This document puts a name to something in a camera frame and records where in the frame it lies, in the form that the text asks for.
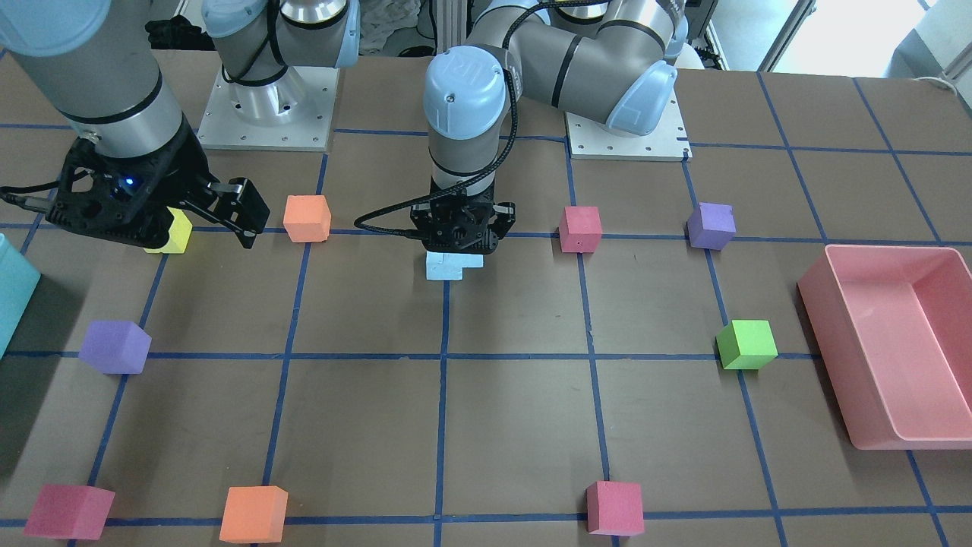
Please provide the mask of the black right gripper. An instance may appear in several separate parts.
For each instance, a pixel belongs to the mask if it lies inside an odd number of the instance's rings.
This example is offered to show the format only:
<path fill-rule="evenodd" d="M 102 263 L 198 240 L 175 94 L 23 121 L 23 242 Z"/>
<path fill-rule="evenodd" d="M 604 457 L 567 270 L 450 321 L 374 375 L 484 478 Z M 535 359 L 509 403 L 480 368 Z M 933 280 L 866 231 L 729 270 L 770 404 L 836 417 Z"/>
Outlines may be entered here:
<path fill-rule="evenodd" d="M 187 122 L 160 149 L 108 158 L 76 138 L 58 177 L 46 222 L 90 238 L 146 248 L 164 246 L 174 217 L 187 209 L 230 229 L 245 249 L 264 232 L 270 208 L 248 178 L 216 180 Z"/>

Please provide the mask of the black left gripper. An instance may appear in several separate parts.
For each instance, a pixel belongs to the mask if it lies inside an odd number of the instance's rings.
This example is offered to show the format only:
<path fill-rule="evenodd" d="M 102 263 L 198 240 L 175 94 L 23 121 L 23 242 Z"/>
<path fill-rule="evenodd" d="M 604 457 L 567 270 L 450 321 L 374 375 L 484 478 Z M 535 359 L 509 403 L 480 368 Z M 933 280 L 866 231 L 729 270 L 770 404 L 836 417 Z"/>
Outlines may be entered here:
<path fill-rule="evenodd" d="M 513 202 L 494 201 L 495 183 L 482 181 L 411 207 L 411 235 L 424 249 L 452 254 L 490 254 L 515 222 Z"/>

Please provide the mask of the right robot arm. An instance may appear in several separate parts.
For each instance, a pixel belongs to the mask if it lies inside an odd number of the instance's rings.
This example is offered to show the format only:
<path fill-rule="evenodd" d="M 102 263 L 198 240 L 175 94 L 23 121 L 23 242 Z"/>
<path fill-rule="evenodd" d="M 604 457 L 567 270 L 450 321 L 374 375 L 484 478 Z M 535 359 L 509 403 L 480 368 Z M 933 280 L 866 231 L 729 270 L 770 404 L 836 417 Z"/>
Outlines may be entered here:
<path fill-rule="evenodd" d="M 357 61 L 358 1 L 205 1 L 226 105 L 246 128 L 285 134 L 318 122 L 302 67 Z M 222 182 L 150 51 L 136 1 L 4 1 L 2 45 L 76 139 L 52 182 L 2 188 L 2 200 L 88 238 L 159 249 L 177 209 L 235 233 L 245 248 L 270 208 L 247 178 Z"/>

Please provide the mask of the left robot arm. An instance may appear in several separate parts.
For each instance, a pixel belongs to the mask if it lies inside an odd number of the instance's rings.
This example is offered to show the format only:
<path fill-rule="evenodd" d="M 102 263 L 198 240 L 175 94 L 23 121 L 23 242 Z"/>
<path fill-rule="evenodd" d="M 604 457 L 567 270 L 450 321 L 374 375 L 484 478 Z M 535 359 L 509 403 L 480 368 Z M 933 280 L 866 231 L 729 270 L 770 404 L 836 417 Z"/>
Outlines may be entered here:
<path fill-rule="evenodd" d="M 493 1 L 465 44 L 437 55 L 424 77 L 433 160 L 430 196 L 411 205 L 406 235 L 431 252 L 492 253 L 515 222 L 495 201 L 510 152 L 501 125 L 519 125 L 521 97 L 642 138 L 676 83 L 688 23 L 683 1 L 610 1 L 583 22 L 565 2 Z"/>

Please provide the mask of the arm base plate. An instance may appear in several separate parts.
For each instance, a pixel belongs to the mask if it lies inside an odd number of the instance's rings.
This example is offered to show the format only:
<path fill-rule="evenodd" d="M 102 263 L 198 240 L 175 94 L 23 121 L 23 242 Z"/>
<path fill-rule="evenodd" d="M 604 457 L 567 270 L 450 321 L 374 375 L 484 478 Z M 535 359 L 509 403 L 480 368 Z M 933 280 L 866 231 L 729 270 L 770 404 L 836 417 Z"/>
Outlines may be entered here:
<path fill-rule="evenodd" d="M 654 131 L 645 136 L 625 134 L 573 113 L 565 113 L 573 158 L 581 160 L 653 160 L 681 162 L 693 153 L 677 96 L 671 93 Z"/>
<path fill-rule="evenodd" d="M 199 142 L 208 150 L 325 153 L 340 75 L 337 68 L 289 67 L 276 82 L 246 87 L 218 74 Z"/>

